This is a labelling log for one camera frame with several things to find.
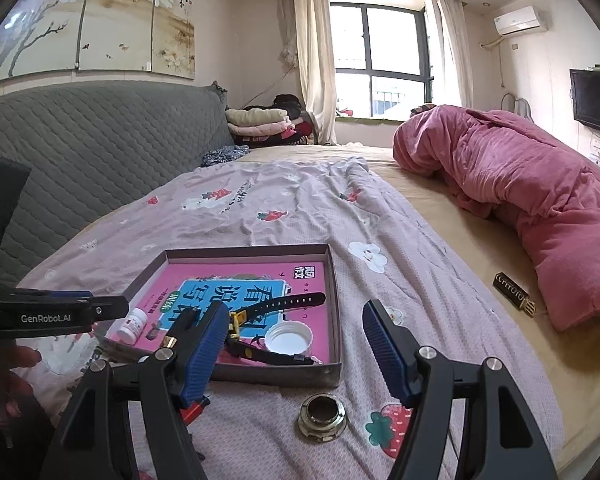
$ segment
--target white pill bottle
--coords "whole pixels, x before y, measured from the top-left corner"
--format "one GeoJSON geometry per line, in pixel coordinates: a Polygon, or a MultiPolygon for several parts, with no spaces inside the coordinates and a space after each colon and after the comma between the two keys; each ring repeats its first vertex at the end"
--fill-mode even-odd
{"type": "Polygon", "coordinates": [[[126,315],[122,325],[116,332],[120,338],[120,341],[126,345],[135,345],[142,333],[142,329],[146,325],[146,322],[147,316],[145,312],[139,308],[133,309],[126,315]]]}

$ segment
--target metal nut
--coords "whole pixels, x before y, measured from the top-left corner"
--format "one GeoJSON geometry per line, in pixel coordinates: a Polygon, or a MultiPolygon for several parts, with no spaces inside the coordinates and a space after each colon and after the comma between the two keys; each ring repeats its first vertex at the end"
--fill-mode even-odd
{"type": "Polygon", "coordinates": [[[155,351],[155,358],[158,359],[158,361],[167,361],[171,359],[172,356],[173,350],[171,350],[171,348],[158,348],[155,351]]]}
{"type": "Polygon", "coordinates": [[[98,359],[97,361],[91,362],[89,370],[92,372],[101,372],[107,367],[107,362],[104,359],[98,359]]]}
{"type": "Polygon", "coordinates": [[[433,359],[438,355],[438,352],[436,352],[436,349],[433,348],[433,346],[422,346],[420,347],[420,350],[418,350],[418,353],[425,359],[433,359]]]}
{"type": "Polygon", "coordinates": [[[498,370],[502,370],[502,361],[497,357],[489,357],[487,359],[487,366],[494,372],[497,372],[498,370]]]}
{"type": "Polygon", "coordinates": [[[314,442],[330,442],[347,427],[347,414],[340,399],[318,394],[302,403],[298,415],[300,433],[314,442]]]}

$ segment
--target bed sheet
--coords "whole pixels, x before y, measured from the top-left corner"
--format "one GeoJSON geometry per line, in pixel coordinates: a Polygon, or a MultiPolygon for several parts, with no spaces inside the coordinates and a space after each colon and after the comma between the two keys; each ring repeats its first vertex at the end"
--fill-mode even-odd
{"type": "MultiPolygon", "coordinates": [[[[522,332],[469,267],[395,188],[370,173],[362,158],[329,164],[230,163],[182,174],[79,234],[33,269],[22,286],[115,294],[164,248],[325,240],[333,255],[346,343],[346,364],[334,394],[346,399],[348,429],[333,443],[312,446],[289,429],[300,404],[316,390],[213,382],[211,406],[192,428],[209,478],[236,472],[253,480],[387,478],[404,436],[400,425],[410,414],[386,390],[361,327],[362,306],[374,297],[392,307],[397,324],[409,326],[420,342],[448,356],[474,363],[489,355],[501,357],[526,395],[548,447],[554,455],[562,449],[560,409],[522,332]],[[236,412],[237,406],[248,408],[236,412]],[[390,415],[383,418],[382,413],[390,415]],[[389,420],[395,424],[393,438],[386,432],[389,420]],[[256,451],[244,446],[246,436],[258,443],[256,451]]],[[[72,369],[58,374],[52,361],[63,356],[61,349],[48,345],[74,341],[72,336],[41,338],[37,348],[43,361],[24,374],[43,407],[55,415],[86,362],[64,358],[72,369]],[[55,396],[41,394],[52,383],[55,396]]],[[[84,335],[74,348],[95,351],[95,346],[84,335]]],[[[146,441],[137,403],[130,419],[138,467],[155,477],[142,448],[146,441]]],[[[452,410],[441,480],[455,473],[462,419],[458,404],[452,410]]]]}
{"type": "Polygon", "coordinates": [[[458,208],[445,185],[398,167],[389,148],[360,146],[277,146],[261,148],[240,161],[309,162],[363,156],[369,169],[395,187],[471,270],[494,293],[522,330],[554,387],[562,410],[565,443],[558,456],[564,469],[600,437],[600,319],[557,333],[546,314],[531,260],[518,236],[499,222],[483,220],[458,208]],[[536,300],[532,319],[517,311],[491,285],[505,272],[536,300]]]}

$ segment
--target curtain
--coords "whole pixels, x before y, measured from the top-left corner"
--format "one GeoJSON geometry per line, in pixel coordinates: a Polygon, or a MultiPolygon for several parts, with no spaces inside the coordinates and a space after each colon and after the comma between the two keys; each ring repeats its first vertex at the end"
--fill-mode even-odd
{"type": "Polygon", "coordinates": [[[474,75],[469,53],[469,35],[464,20],[462,2],[436,0],[440,13],[436,20],[442,29],[442,73],[444,74],[444,104],[464,108],[474,106],[474,75]]]}
{"type": "Polygon", "coordinates": [[[336,144],[336,69],[329,0],[295,0],[300,85],[319,144],[336,144]]]}
{"type": "Polygon", "coordinates": [[[445,37],[442,32],[442,16],[436,0],[425,0],[425,20],[427,35],[429,37],[429,63],[431,65],[431,75],[434,76],[431,82],[432,102],[437,104],[446,104],[446,85],[445,85],[445,37]]]}
{"type": "Polygon", "coordinates": [[[291,68],[298,67],[298,40],[296,37],[296,9],[294,0],[278,0],[278,24],[282,37],[281,56],[291,68]]]}

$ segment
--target window frame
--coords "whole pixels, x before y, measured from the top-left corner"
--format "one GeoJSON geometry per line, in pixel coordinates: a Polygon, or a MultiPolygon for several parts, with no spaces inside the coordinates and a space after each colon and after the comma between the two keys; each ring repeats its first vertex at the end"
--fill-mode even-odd
{"type": "Polygon", "coordinates": [[[424,99],[426,103],[430,103],[431,95],[431,65],[429,60],[429,45],[427,41],[427,25],[424,17],[425,9],[412,10],[402,7],[391,7],[376,4],[354,4],[345,2],[330,2],[330,7],[358,7],[362,14],[362,35],[365,42],[365,67],[366,68],[338,68],[336,73],[342,74],[365,74],[369,76],[369,117],[374,116],[374,90],[373,77],[390,77],[393,79],[406,79],[408,81],[417,81],[424,83],[424,99]],[[406,12],[413,14],[416,23],[416,37],[418,41],[418,53],[420,54],[420,75],[410,74],[407,72],[392,72],[389,70],[376,70],[371,65],[371,38],[369,36],[369,20],[366,13],[367,9],[385,9],[397,10],[398,12],[406,12]]]}

